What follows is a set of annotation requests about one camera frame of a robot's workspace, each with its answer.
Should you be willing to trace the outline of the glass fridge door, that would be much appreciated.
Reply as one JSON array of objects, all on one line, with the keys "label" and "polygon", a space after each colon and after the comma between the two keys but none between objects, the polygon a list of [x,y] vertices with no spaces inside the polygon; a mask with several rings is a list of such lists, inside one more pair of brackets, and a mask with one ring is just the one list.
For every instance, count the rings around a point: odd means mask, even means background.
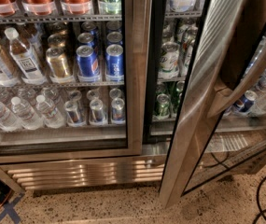
[{"label": "glass fridge door", "polygon": [[266,164],[266,116],[225,114],[266,69],[264,35],[266,0],[205,0],[161,179],[163,206]]},{"label": "glass fridge door", "polygon": [[[104,14],[99,0],[91,0],[88,14],[73,15],[63,11],[61,0],[54,0],[56,12],[51,15],[29,15],[22,0],[16,0],[18,11],[0,17],[0,44],[11,57],[5,35],[8,27],[15,28],[35,48],[42,62],[46,81],[41,85],[27,84],[19,71],[20,83],[0,86],[0,102],[11,112],[11,99],[22,98],[30,103],[44,125],[37,130],[22,128],[12,132],[0,129],[0,166],[10,169],[34,165],[62,165],[73,162],[96,163],[132,159],[141,153],[143,115],[146,89],[148,39],[152,0],[121,0],[120,14]],[[105,52],[108,46],[123,47],[124,79],[112,80],[106,74]],[[79,75],[76,50],[87,45],[97,54],[100,79],[84,81]],[[58,84],[50,79],[46,61],[49,48],[62,48],[73,68],[75,81]],[[50,98],[62,112],[65,125],[50,128],[36,108],[36,97]],[[111,103],[121,98],[125,103],[125,120],[112,121]],[[100,99],[106,110],[106,123],[91,122],[90,101]],[[64,104],[76,102],[84,118],[80,126],[70,126]]]}]

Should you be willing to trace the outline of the right white 7up can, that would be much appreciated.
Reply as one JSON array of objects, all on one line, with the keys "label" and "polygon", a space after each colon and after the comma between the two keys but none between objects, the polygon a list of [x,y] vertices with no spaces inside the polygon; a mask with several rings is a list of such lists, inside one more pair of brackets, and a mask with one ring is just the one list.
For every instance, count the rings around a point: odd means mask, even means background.
[{"label": "right white 7up can", "polygon": [[181,76],[182,77],[185,77],[187,75],[187,73],[188,73],[190,59],[191,59],[191,55],[192,55],[192,52],[193,52],[194,44],[195,44],[195,39],[192,38],[184,45],[182,71],[181,71]]}]

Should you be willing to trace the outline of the blue pepsi can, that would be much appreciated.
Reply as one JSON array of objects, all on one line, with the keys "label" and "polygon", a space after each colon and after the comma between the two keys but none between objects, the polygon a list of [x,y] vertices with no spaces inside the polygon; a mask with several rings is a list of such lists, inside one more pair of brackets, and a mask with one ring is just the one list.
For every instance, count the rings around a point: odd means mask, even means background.
[{"label": "blue pepsi can", "polygon": [[79,75],[84,81],[94,82],[100,79],[100,67],[97,54],[90,46],[83,45],[76,50]]},{"label": "blue pepsi can", "polygon": [[124,79],[123,47],[113,44],[105,52],[106,74],[112,80]]}]

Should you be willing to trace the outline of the left white 7up can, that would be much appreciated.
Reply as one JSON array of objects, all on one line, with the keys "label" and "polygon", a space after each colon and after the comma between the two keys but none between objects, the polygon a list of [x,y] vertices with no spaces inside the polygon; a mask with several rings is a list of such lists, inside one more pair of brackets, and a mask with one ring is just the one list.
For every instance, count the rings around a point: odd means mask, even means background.
[{"label": "left white 7up can", "polygon": [[176,42],[166,42],[161,46],[158,78],[178,77],[179,46]]}]

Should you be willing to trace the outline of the green soda can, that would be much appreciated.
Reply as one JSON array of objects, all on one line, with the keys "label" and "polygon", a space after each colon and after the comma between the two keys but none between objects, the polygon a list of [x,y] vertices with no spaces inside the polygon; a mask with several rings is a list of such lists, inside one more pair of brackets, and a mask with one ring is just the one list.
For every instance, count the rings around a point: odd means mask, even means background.
[{"label": "green soda can", "polygon": [[157,96],[154,114],[157,119],[166,119],[169,117],[170,98],[167,94],[161,93]]}]

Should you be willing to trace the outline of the middle water bottle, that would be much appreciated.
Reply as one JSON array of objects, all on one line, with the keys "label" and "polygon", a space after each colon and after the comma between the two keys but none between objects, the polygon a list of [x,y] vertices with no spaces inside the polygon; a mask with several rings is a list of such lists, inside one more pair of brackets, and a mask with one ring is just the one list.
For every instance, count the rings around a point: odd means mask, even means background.
[{"label": "middle water bottle", "polygon": [[36,113],[30,103],[22,98],[11,99],[12,112],[21,120],[26,130],[37,130],[44,125],[42,118]]}]

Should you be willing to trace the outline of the white 7up can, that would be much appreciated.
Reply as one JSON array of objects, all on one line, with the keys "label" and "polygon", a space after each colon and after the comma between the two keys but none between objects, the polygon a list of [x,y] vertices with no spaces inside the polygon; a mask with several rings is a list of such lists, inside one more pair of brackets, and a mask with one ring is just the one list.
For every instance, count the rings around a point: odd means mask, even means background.
[{"label": "white 7up can", "polygon": [[192,52],[193,52],[194,44],[195,44],[195,39],[192,38],[184,45],[182,71],[181,71],[181,76],[182,77],[185,77],[187,75],[187,73],[188,73],[190,59],[191,59],[191,55],[192,55]]},{"label": "white 7up can", "polygon": [[166,42],[161,46],[158,78],[178,77],[179,46],[176,42]]}]

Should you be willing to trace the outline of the small pepsi can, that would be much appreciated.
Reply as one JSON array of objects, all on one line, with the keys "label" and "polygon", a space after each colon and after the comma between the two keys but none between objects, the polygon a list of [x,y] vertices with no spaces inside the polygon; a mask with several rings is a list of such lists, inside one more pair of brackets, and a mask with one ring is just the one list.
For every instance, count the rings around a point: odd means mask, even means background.
[{"label": "small pepsi can", "polygon": [[105,105],[100,99],[93,99],[90,101],[91,122],[94,124],[106,123]]},{"label": "small pepsi can", "polygon": [[112,121],[114,123],[121,123],[125,120],[125,103],[121,98],[115,98],[111,103]]},{"label": "small pepsi can", "polygon": [[65,109],[66,115],[67,115],[67,123],[70,126],[76,127],[76,126],[80,126],[84,123],[84,118],[83,118],[76,102],[67,101],[64,104],[64,109]]}]

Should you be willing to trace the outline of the blue can lower right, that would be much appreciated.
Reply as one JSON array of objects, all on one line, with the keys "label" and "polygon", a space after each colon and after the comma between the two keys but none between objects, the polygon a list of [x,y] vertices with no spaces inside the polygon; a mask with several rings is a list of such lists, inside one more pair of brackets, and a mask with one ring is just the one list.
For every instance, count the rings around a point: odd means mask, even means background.
[{"label": "blue can lower right", "polygon": [[233,110],[239,114],[246,114],[249,112],[251,106],[257,99],[257,94],[254,91],[246,91],[234,104]]}]

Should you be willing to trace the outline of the right small pepsi can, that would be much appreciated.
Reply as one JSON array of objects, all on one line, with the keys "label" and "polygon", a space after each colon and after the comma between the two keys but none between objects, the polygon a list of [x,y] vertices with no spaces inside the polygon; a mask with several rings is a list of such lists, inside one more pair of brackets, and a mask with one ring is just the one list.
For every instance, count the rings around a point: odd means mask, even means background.
[{"label": "right small pepsi can", "polygon": [[114,123],[121,123],[125,120],[125,103],[121,98],[115,98],[111,103],[112,121]]}]

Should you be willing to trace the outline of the water bottle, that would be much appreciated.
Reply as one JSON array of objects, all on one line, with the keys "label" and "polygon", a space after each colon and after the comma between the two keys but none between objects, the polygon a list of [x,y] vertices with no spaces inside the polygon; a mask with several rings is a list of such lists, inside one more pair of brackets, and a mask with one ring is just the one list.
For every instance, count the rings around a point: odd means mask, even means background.
[{"label": "water bottle", "polygon": [[22,126],[18,118],[0,102],[0,129],[12,132],[21,129]]},{"label": "water bottle", "polygon": [[57,129],[65,125],[62,112],[50,98],[44,95],[38,95],[36,97],[36,108],[48,127]]},{"label": "water bottle", "polygon": [[37,130],[44,125],[42,118],[36,113],[30,103],[22,98],[11,99],[12,112],[21,120],[26,130]]}]

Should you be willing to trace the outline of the right water bottle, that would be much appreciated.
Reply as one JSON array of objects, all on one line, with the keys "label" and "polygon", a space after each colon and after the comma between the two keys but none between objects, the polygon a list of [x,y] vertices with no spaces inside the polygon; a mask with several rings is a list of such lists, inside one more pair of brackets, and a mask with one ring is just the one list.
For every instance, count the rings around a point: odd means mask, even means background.
[{"label": "right water bottle", "polygon": [[50,98],[44,95],[38,95],[36,97],[36,108],[48,127],[57,129],[65,125],[62,112]]}]

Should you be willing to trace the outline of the gold soda can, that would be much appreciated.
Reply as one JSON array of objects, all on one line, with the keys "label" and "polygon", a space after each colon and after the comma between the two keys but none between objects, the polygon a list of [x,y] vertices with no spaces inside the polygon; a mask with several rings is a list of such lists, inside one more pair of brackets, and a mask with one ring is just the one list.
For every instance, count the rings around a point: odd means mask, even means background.
[{"label": "gold soda can", "polygon": [[50,68],[50,79],[54,83],[65,84],[75,81],[73,68],[62,48],[49,48],[46,61]]}]

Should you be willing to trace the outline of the middle small pepsi can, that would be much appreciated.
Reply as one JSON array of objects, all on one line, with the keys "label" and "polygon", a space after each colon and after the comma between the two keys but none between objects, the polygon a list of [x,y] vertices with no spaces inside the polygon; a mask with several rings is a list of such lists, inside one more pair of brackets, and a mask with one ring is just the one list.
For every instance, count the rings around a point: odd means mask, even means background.
[{"label": "middle small pepsi can", "polygon": [[90,101],[91,122],[94,124],[106,123],[105,105],[100,99],[93,99]]}]

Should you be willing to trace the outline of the left small pepsi can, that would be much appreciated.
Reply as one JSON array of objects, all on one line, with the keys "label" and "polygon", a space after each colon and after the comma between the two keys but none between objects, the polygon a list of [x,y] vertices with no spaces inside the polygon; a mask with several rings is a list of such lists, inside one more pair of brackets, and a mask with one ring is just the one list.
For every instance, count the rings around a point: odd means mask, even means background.
[{"label": "left small pepsi can", "polygon": [[65,109],[66,115],[67,115],[67,123],[70,126],[76,127],[76,126],[80,126],[84,123],[84,118],[83,118],[76,102],[67,101],[64,104],[64,109]]}]

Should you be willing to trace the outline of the front blue pepsi can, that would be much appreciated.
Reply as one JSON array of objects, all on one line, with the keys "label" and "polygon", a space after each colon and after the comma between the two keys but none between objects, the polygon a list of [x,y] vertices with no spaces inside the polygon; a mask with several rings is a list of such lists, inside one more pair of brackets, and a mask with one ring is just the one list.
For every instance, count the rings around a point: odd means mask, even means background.
[{"label": "front blue pepsi can", "polygon": [[106,74],[112,80],[124,79],[123,47],[113,44],[105,52]]}]

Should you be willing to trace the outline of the left water bottle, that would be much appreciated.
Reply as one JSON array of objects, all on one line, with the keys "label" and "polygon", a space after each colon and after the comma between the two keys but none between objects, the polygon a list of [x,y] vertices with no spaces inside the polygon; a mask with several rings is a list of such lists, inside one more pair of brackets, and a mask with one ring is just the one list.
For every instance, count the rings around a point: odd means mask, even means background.
[{"label": "left water bottle", "polygon": [[0,129],[12,132],[21,129],[22,126],[18,118],[0,102]]}]

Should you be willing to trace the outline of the white cap tea bottle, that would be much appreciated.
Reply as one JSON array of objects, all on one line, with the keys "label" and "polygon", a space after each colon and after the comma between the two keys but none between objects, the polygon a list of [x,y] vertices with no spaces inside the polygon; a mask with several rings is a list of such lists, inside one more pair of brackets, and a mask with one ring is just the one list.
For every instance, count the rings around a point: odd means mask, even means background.
[{"label": "white cap tea bottle", "polygon": [[9,42],[8,51],[22,71],[23,81],[27,84],[43,84],[46,77],[35,48],[13,27],[6,28],[5,35]]}]

